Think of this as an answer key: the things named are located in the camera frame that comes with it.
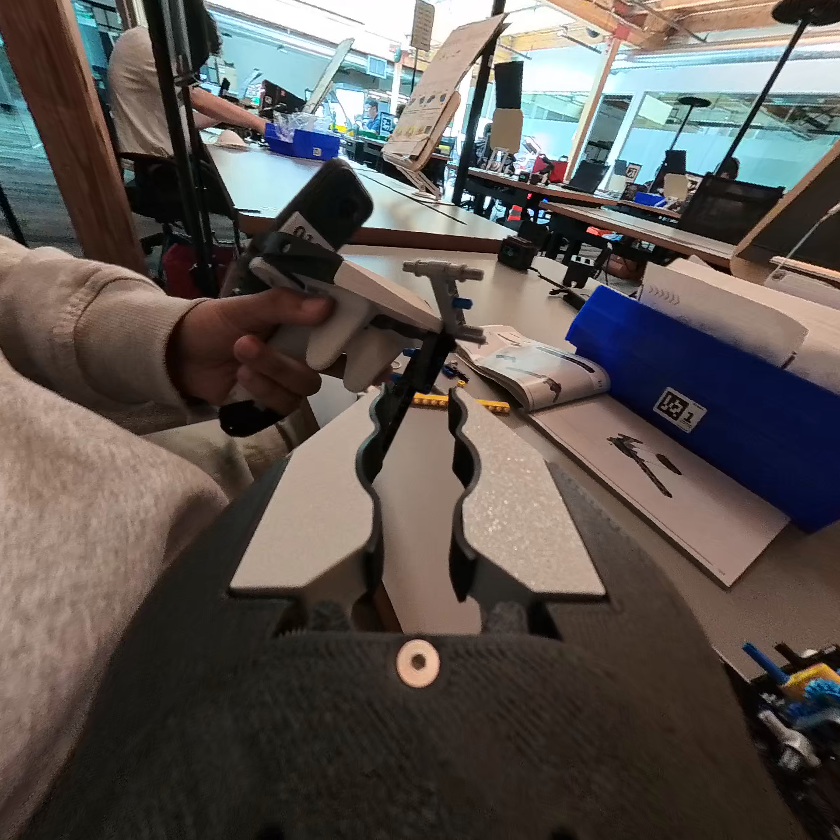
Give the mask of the wooden board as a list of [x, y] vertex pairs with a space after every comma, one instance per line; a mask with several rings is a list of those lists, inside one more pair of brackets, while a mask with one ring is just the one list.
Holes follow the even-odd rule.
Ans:
[[735, 247], [730, 272], [763, 283], [777, 269], [838, 286], [839, 143]]

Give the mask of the white paper bag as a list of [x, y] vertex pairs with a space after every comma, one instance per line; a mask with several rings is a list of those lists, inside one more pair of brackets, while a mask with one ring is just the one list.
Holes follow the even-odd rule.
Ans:
[[695, 259], [648, 264], [638, 300], [667, 317], [839, 393], [839, 314]]

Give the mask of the wooden door frame post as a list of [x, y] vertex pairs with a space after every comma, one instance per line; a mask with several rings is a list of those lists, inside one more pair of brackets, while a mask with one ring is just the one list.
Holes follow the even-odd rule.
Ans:
[[85, 256], [145, 274], [71, 2], [2, 1], [1, 29]]

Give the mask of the clear plastic bags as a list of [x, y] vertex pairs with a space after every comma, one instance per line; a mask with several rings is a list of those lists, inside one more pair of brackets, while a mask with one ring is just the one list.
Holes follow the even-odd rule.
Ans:
[[273, 124], [280, 140], [290, 142], [295, 132], [330, 133], [331, 119], [320, 113], [274, 112]]

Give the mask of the small blue plastic bin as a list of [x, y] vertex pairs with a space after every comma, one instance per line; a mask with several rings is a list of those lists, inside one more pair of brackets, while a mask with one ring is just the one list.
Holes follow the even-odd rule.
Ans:
[[265, 141], [270, 152], [308, 161], [329, 161], [339, 156], [341, 141], [331, 133], [289, 129], [266, 124]]

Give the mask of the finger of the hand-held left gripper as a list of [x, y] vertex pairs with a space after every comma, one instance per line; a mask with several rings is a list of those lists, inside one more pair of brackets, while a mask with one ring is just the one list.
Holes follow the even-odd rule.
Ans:
[[340, 323], [341, 349], [346, 356], [343, 386], [348, 392], [365, 391], [392, 368], [403, 351], [403, 336], [393, 329], [355, 322]]
[[347, 259], [341, 265], [341, 288], [402, 324], [431, 333], [442, 330], [437, 311], [415, 292]]

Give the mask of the open lego instruction booklet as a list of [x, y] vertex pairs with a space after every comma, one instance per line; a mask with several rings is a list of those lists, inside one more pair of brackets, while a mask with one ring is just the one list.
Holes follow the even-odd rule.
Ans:
[[527, 413], [606, 394], [609, 374], [597, 363], [502, 324], [483, 328], [485, 342], [458, 340], [457, 354], [504, 389]]

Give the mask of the wooden book stand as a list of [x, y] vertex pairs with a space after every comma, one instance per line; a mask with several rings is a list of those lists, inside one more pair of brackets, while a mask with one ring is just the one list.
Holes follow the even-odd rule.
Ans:
[[415, 187], [416, 196], [431, 203], [443, 202], [443, 191], [424, 169], [436, 153], [444, 131], [460, 105], [460, 94], [427, 94], [411, 99], [398, 120], [395, 131], [385, 143], [381, 157]]

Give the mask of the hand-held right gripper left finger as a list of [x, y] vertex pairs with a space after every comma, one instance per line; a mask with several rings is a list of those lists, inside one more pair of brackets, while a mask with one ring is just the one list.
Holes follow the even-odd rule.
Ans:
[[382, 581], [382, 467], [369, 390], [289, 457], [229, 584], [231, 595], [279, 597], [351, 613]]

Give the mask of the black mesh chair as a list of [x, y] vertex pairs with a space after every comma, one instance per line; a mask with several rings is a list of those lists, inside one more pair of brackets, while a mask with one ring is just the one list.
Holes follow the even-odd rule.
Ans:
[[737, 245], [775, 207], [782, 186], [733, 181], [712, 173], [700, 181], [682, 210], [677, 229]]

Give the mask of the wooden office desk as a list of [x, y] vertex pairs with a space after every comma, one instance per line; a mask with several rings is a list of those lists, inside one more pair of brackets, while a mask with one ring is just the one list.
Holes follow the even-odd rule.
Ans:
[[656, 245], [684, 256], [697, 256], [711, 265], [726, 269], [730, 267], [734, 257], [735, 245], [601, 206], [543, 202], [539, 209], [575, 222], [571, 226], [561, 224], [559, 228], [560, 235], [570, 241], [583, 242], [586, 230], [592, 227]]

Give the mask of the black tripod pole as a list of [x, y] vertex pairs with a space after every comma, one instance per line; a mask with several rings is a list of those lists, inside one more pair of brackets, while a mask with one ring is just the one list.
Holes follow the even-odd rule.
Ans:
[[204, 297], [215, 298], [219, 292], [217, 260], [189, 100], [193, 66], [185, 7], [183, 2], [168, 1], [143, 1], [142, 6], [170, 136], [183, 222], [195, 253], [192, 277]]

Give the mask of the short black floor lamp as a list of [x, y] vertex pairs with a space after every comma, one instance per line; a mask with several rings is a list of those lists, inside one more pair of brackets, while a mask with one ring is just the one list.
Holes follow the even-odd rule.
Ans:
[[668, 147], [668, 153], [676, 147], [679, 137], [684, 131], [693, 111], [696, 109], [707, 109], [711, 105], [711, 101], [707, 98], [699, 97], [694, 94], [686, 94], [678, 99], [678, 105], [683, 107], [686, 111], [677, 131], [675, 132], [675, 137]]

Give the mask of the red bag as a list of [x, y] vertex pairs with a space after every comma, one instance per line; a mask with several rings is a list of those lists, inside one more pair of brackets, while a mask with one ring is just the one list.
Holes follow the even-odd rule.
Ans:
[[194, 270], [196, 253], [192, 246], [172, 245], [162, 256], [163, 288], [174, 298], [195, 300], [200, 298], [217, 298], [224, 284], [228, 267], [238, 256], [233, 245], [216, 245], [213, 247], [213, 257], [216, 260], [215, 290], [200, 288], [197, 273]]

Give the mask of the person's grey sweatshirt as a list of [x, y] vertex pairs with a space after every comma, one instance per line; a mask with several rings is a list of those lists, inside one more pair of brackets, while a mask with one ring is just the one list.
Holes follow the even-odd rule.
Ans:
[[2, 358], [1, 824], [15, 838], [152, 585], [226, 507], [204, 471]]

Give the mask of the black steel column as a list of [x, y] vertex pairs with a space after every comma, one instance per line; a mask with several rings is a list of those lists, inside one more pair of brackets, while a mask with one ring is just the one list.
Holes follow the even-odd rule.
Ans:
[[497, 41], [500, 32], [501, 24], [499, 24], [493, 36], [491, 36], [488, 39], [485, 48], [479, 55], [479, 68], [476, 78], [476, 86], [474, 89], [474, 95], [469, 109], [469, 117], [465, 132], [465, 141], [463, 149], [459, 156], [454, 189], [451, 197], [452, 203], [457, 207], [459, 207], [461, 204], [463, 194], [466, 188], [467, 174], [469, 172], [469, 168], [473, 165], [474, 152], [476, 151], [476, 136], [478, 133], [478, 123], [481, 111], [484, 107], [484, 101], [487, 94], [487, 87], [490, 78], [490, 70], [496, 52]]

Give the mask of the black and grey lego assembly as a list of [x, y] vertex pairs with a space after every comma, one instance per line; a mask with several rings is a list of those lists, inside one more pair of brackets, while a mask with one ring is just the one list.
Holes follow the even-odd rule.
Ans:
[[374, 433], [359, 456], [360, 465], [370, 471], [367, 476], [370, 481], [379, 475], [414, 396], [429, 392], [447, 357], [455, 350], [456, 341], [486, 342], [483, 329], [471, 327], [466, 322], [466, 311], [472, 308], [472, 300], [463, 297], [457, 289], [460, 282], [482, 280], [483, 269], [440, 259], [406, 260], [402, 267], [405, 273], [430, 281], [442, 325], [425, 330], [423, 341], [412, 355], [405, 373], [398, 381], [384, 385], [371, 405]]

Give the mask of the flat lego instruction sheet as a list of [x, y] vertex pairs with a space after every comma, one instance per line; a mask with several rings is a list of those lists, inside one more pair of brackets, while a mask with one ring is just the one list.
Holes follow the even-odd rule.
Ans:
[[730, 588], [789, 518], [608, 395], [528, 420]]

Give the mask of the person's left hand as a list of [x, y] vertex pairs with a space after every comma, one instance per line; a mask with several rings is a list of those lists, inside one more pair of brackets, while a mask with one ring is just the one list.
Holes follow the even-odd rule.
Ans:
[[241, 385], [258, 403], [287, 416], [318, 392], [321, 377], [266, 341], [279, 327], [318, 326], [332, 306], [329, 298], [289, 289], [202, 301], [173, 331], [167, 371], [185, 399], [221, 406]]

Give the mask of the black office chair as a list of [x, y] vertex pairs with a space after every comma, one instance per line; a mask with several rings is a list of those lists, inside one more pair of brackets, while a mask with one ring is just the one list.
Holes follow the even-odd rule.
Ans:
[[[118, 153], [118, 163], [133, 173], [124, 183], [130, 209], [161, 226], [161, 232], [140, 239], [142, 251], [150, 256], [154, 247], [162, 253], [174, 244], [188, 244], [188, 226], [176, 164], [173, 160], [148, 154]], [[231, 245], [241, 248], [237, 213], [215, 164], [204, 156], [201, 162], [201, 185], [205, 187], [206, 209], [211, 215], [226, 217], [234, 230]]]

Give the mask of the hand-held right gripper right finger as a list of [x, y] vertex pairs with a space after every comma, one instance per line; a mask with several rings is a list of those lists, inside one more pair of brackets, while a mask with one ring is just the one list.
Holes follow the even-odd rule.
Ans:
[[606, 588], [548, 463], [470, 395], [451, 390], [453, 508], [448, 573], [482, 608], [599, 602]]

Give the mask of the large instruction booklet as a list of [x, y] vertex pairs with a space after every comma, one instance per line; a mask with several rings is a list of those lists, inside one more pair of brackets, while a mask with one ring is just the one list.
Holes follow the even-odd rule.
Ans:
[[488, 39], [499, 25], [503, 29], [504, 21], [505, 15], [499, 14], [462, 25], [450, 33], [426, 68], [409, 101], [429, 93], [446, 94], [458, 90], [460, 82], [478, 60]]

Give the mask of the tall black floor lamp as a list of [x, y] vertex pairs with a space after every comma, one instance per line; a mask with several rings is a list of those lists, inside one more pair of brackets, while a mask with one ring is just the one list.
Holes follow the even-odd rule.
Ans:
[[781, 25], [794, 26], [794, 33], [776, 61], [768, 80], [764, 83], [757, 97], [754, 99], [750, 110], [737, 133], [735, 134], [727, 152], [722, 156], [714, 175], [722, 176], [726, 169], [727, 162], [734, 157], [736, 149], [752, 126], [766, 98], [769, 96], [782, 69], [788, 62], [795, 47], [797, 47], [804, 32], [809, 27], [825, 27], [834, 25], [839, 20], [838, 1], [779, 1], [772, 10], [773, 20]]

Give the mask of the person's left forearm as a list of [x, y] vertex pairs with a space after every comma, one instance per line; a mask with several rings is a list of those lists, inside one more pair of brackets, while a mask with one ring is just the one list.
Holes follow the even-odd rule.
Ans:
[[137, 434], [200, 422], [176, 389], [170, 338], [201, 300], [120, 266], [1, 237], [1, 344], [15, 370]]

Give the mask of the pile of lego pieces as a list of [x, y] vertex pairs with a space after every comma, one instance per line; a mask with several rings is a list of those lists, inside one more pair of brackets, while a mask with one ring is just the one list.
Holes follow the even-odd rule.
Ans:
[[779, 643], [774, 650], [784, 665], [755, 644], [742, 644], [760, 671], [738, 684], [742, 710], [770, 767], [813, 778], [838, 763], [838, 645], [798, 653]]

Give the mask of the large blue plastic bin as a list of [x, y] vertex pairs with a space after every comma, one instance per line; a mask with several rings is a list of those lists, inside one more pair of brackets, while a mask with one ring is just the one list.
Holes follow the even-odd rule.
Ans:
[[800, 530], [838, 521], [838, 395], [603, 286], [565, 338], [618, 402]]

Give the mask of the long yellow lego beam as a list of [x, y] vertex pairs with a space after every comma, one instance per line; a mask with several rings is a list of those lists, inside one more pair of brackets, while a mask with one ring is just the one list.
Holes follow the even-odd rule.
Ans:
[[[476, 400], [475, 402], [485, 407], [488, 411], [494, 414], [508, 415], [511, 411], [511, 406], [507, 402], [480, 399]], [[413, 396], [412, 404], [414, 406], [447, 409], [449, 404], [449, 396], [433, 393], [416, 393]]]

